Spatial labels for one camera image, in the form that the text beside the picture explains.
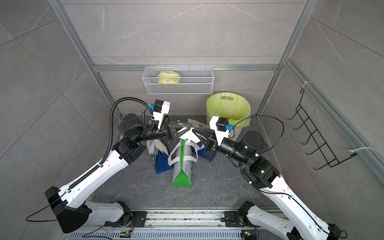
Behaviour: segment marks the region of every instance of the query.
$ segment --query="gray tile wall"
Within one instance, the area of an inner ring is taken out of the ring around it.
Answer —
[[[384,156],[383,10],[379,0],[319,0],[291,58]],[[358,156],[332,168],[314,170],[325,164],[324,158],[319,151],[305,154],[316,149],[313,139],[303,145],[309,132],[304,127],[293,130],[302,123],[297,116],[287,120],[295,113],[301,87],[285,70],[264,112],[282,119],[288,130],[274,149],[284,177],[315,213],[345,229],[348,238],[381,239],[384,188],[373,173]],[[348,158],[351,147],[305,93],[302,105],[336,157]],[[262,123],[271,142],[276,141],[280,124],[269,119]]]
[[[98,65],[277,64],[303,1],[62,1]],[[255,111],[272,72],[215,72],[214,93],[244,96]],[[207,94],[148,95],[142,72],[103,72],[115,100],[172,102],[171,114],[205,114]],[[131,104],[122,113],[141,113]]]
[[[24,218],[99,160],[110,108],[46,0],[0,3],[0,73],[0,239],[63,239]]]
[[[384,5],[338,2],[319,2],[291,58],[384,158]]]
[[[384,214],[381,204],[384,188],[366,164],[355,156],[332,168],[326,166],[314,170],[326,164],[324,157],[319,151],[312,155],[305,154],[313,152],[317,146],[313,139],[306,145],[302,144],[310,133],[304,126],[293,130],[302,124],[297,115],[288,120],[295,114],[301,88],[302,85],[285,69],[263,112],[281,119],[286,126],[287,131],[274,148],[284,178],[314,213],[345,229],[348,238],[363,239],[370,236],[371,239],[381,239],[384,235],[381,221]],[[351,149],[350,145],[306,93],[301,104],[336,157],[340,161],[348,158],[351,154],[348,151]],[[299,114],[305,119],[304,112],[299,111]],[[280,136],[281,124],[268,118],[262,119],[262,123],[269,140],[274,143]],[[311,131],[315,130],[309,121],[307,124]],[[316,133],[314,136],[319,144],[324,143],[320,135]],[[329,150],[325,147],[322,149],[331,161]]]
[[[161,64],[212,61],[207,57],[260,63],[263,56],[280,56],[303,6],[270,0],[85,2],[64,7],[91,57],[122,57],[123,62],[144,57],[145,64],[155,58]]]
[[[255,112],[272,75],[272,71],[217,71],[214,93],[241,95]],[[131,96],[153,103],[161,99],[171,102],[171,115],[205,115],[205,102],[210,94],[148,94],[141,78],[142,72],[101,72],[101,77],[115,100]],[[144,110],[141,104],[126,102],[121,103],[119,109],[124,114],[141,114]]]

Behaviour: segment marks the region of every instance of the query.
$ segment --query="white wire basket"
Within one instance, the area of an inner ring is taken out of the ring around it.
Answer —
[[[159,84],[161,70],[173,70],[179,73],[179,84]],[[148,94],[175,93],[212,93],[214,70],[205,66],[149,67],[145,68],[143,81]]]

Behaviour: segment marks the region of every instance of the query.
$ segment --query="yellow plastic bag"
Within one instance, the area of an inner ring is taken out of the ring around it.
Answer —
[[[161,70],[159,84],[179,84],[180,74],[173,70]]]

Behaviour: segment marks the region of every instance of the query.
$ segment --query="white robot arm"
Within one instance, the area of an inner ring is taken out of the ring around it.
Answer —
[[[114,107],[119,102],[121,99],[112,106],[112,117]],[[278,170],[261,156],[268,145],[260,133],[248,131],[239,142],[235,142],[228,137],[233,126],[228,124],[226,118],[214,116],[210,121],[210,129],[194,129],[190,124],[169,120],[169,102],[156,100],[154,105],[141,102],[150,110],[153,121],[150,126],[146,126],[134,114],[124,116],[119,125],[124,138],[113,147],[110,125],[110,148],[107,149],[106,156],[70,183],[61,188],[51,187],[46,191],[45,195],[64,233],[72,232],[90,222],[108,221],[118,226],[127,226],[132,220],[132,213],[124,202],[93,203],[86,201],[88,196],[141,155],[145,147],[140,141],[161,139],[167,144],[169,138],[182,136],[184,139],[191,139],[189,134],[193,134],[193,139],[198,138],[207,148],[206,155],[217,151],[231,161],[239,162],[241,173],[248,183],[270,198],[289,218],[278,218],[250,202],[245,202],[238,210],[241,224],[261,226],[286,240],[338,239],[340,229],[317,217],[288,187]],[[248,160],[252,164],[246,167]]]

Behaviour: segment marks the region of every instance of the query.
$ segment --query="black cable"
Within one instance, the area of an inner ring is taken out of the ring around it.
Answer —
[[[233,128],[235,128],[237,124],[241,123],[241,122],[244,121],[245,119],[253,118],[253,117],[267,117],[267,118],[273,118],[273,119],[278,120],[278,121],[281,123],[281,125],[283,126],[283,130],[281,131],[281,135],[280,135],[279,139],[276,141],[276,143],[275,143],[272,147],[268,148],[268,149],[265,150],[264,152],[261,152],[261,153],[260,153],[260,156],[261,156],[261,155],[263,155],[264,153],[266,153],[266,152],[268,152],[269,150],[271,150],[272,148],[274,148],[274,147],[277,145],[277,143],[280,141],[280,139],[282,138],[283,133],[284,133],[284,123],[283,123],[280,119],[275,118],[275,117],[272,117],[272,116],[268,116],[268,115],[251,115],[251,116],[249,116],[249,117],[246,117],[246,118],[240,120],[238,123],[236,123],[236,124],[233,126]]]
[[[232,161],[232,159],[230,157],[227,156],[227,158],[229,159],[229,161],[232,163],[233,166],[235,167],[240,167],[241,166],[241,163],[239,163],[239,165],[235,165],[235,163]]]
[[[59,200],[64,194],[66,194],[66,192],[64,192],[58,199],[56,199],[55,201],[53,201],[50,205],[54,204],[54,203],[55,203],[57,200]],[[43,211],[44,209],[46,209],[46,208],[49,207],[50,205],[45,206],[44,208],[40,209],[39,211],[35,212],[34,214],[29,215],[28,217],[25,218],[25,221],[27,221],[27,222],[53,222],[53,221],[57,221],[57,219],[54,219],[54,220],[29,220],[29,219],[28,219],[30,216],[33,216],[33,215],[35,215],[36,213],[39,213],[39,212]]]
[[[101,236],[87,236],[87,235],[89,235],[89,234],[91,234],[91,233],[94,233],[94,232],[96,232],[96,231],[100,230],[102,227],[105,227],[105,225],[106,225],[106,224],[107,224],[107,222],[105,222],[103,226],[99,227],[99,228],[98,228],[98,229],[96,229],[95,231],[92,231],[92,232],[90,232],[90,233],[87,233],[87,234],[85,234],[85,235],[83,235],[83,236],[81,236],[81,237],[99,237],[99,238],[106,238],[106,239],[109,239],[109,240],[113,240],[113,239],[111,239],[111,238],[109,238],[109,237],[101,237]]]
[[[259,231],[258,231],[257,229],[255,229],[255,230],[256,230],[256,232],[257,232],[257,239],[256,239],[256,240],[259,240],[260,233],[259,233]]]
[[[98,169],[99,167],[101,167],[101,165],[107,160],[107,157],[109,155],[109,152],[111,151],[111,148],[112,148],[112,144],[113,144],[113,115],[114,115],[114,112],[115,112],[115,109],[117,107],[117,105],[123,101],[136,101],[136,102],[139,102],[141,104],[143,104],[146,108],[149,109],[149,113],[151,114],[151,118],[153,116],[153,111],[152,109],[149,108],[149,105],[144,102],[143,100],[141,99],[138,99],[138,98],[132,98],[132,97],[125,97],[125,98],[120,98],[118,99],[116,102],[114,102],[114,104],[112,105],[111,107],[111,111],[109,113],[109,140],[108,140],[108,146],[107,146],[107,149],[105,151],[105,154],[104,154],[104,157],[100,160],[99,164],[94,166],[93,168],[91,168],[88,172],[86,172],[84,175],[82,175],[78,180],[76,180],[74,183],[72,183],[68,189],[71,190],[72,188],[74,188],[76,185],[78,185],[80,182],[82,182],[84,179],[86,179],[89,175],[91,175],[91,173],[93,173],[94,171],[96,171],[96,169]],[[150,127],[147,127],[146,124],[145,124],[145,111],[142,115],[142,119],[143,119],[143,125],[145,127],[146,130],[150,130],[151,128],[153,129],[153,122],[152,120],[150,120]]]
[[[335,235],[333,235],[333,234],[331,234],[330,232],[326,232],[326,231],[324,231],[323,229],[322,229],[322,227],[316,222],[316,220],[310,215],[310,213],[296,200],[296,199],[294,199],[291,195],[289,195],[289,194],[286,194],[286,193],[284,193],[284,192],[264,192],[264,191],[262,191],[262,190],[260,190],[260,189],[257,189],[257,190],[259,190],[259,191],[261,191],[261,192],[263,192],[263,193],[265,193],[265,194],[284,194],[284,195],[288,195],[290,198],[292,198],[307,214],[308,214],[308,216],[314,221],[314,223],[323,231],[323,232],[325,232],[326,234],[328,234],[328,235],[331,235],[331,236],[333,236],[333,237],[337,237],[337,238],[347,238],[348,237],[348,234],[347,234],[347,231],[346,230],[342,230],[340,233],[342,233],[342,232],[345,232],[345,237],[338,237],[338,236],[335,236]]]
[[[232,128],[232,131],[233,131],[233,136],[232,137],[228,136],[229,138],[234,138],[235,137],[235,128]]]

